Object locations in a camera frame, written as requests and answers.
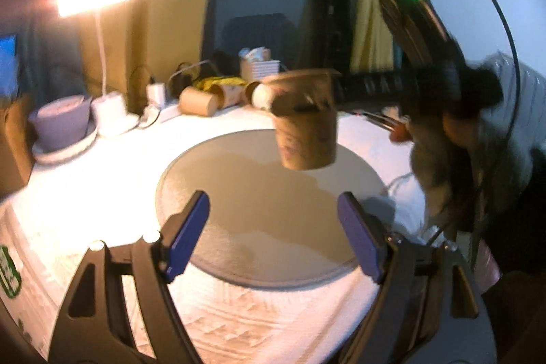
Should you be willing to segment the printed paper cup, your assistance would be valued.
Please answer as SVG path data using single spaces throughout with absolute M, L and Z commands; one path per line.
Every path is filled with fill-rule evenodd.
M 284 167 L 316 170 L 336 161 L 335 84 L 340 75 L 330 68 L 310 68 L 262 80 L 271 91 L 269 110 Z

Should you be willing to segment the lying brown paper cup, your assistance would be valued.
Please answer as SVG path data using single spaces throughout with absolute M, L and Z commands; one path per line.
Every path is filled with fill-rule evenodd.
M 185 115 L 210 117 L 217 112 L 217 96 L 195 87 L 187 87 L 178 97 L 178 108 Z

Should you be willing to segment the round grey mat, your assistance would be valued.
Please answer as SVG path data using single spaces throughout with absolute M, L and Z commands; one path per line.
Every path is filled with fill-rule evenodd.
M 337 216 L 337 198 L 380 194 L 384 183 L 359 155 L 337 148 L 332 165 L 294 171 L 281 164 L 271 129 L 214 137 L 175 159 L 156 189 L 165 222 L 204 191 L 210 214 L 191 264 L 237 286 L 317 286 L 350 273 L 355 255 Z

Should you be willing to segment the white desk lamp base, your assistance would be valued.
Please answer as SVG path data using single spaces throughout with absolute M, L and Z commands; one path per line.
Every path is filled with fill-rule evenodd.
M 91 112 L 101 137 L 126 133 L 139 123 L 139 115 L 128 111 L 125 98 L 118 91 L 95 98 L 91 102 Z

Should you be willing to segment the grey bowl on plate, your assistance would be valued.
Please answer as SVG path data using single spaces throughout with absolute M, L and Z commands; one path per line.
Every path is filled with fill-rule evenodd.
M 30 124 L 38 139 L 31 148 L 37 163 L 69 161 L 88 150 L 97 137 L 91 115 L 91 97 L 72 95 L 32 111 Z

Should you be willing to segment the white blue power strip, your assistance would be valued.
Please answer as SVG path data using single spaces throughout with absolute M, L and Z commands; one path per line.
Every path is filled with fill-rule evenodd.
M 153 123 L 164 122 L 181 114 L 176 104 L 167 105 L 160 109 L 156 105 L 149 104 L 144 110 L 139 120 L 139 124 L 144 127 L 149 127 Z

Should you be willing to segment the white power adapter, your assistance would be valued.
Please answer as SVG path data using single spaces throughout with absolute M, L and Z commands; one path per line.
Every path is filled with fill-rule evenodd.
M 167 103 L 164 83 L 150 83 L 146 86 L 146 97 L 150 105 L 164 109 Z

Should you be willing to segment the yellow plastic bag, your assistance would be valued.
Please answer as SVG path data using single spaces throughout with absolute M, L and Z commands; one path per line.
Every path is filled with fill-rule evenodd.
M 192 83 L 192 86 L 198 90 L 209 90 L 213 85 L 244 87 L 247 85 L 247 81 L 241 77 L 203 77 L 198 78 Z

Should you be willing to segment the white perforated tissue box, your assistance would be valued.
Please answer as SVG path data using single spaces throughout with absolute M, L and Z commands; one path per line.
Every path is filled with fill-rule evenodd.
M 266 47 L 243 48 L 239 51 L 240 76 L 245 81 L 261 81 L 262 78 L 276 75 L 281 62 L 273 59 Z

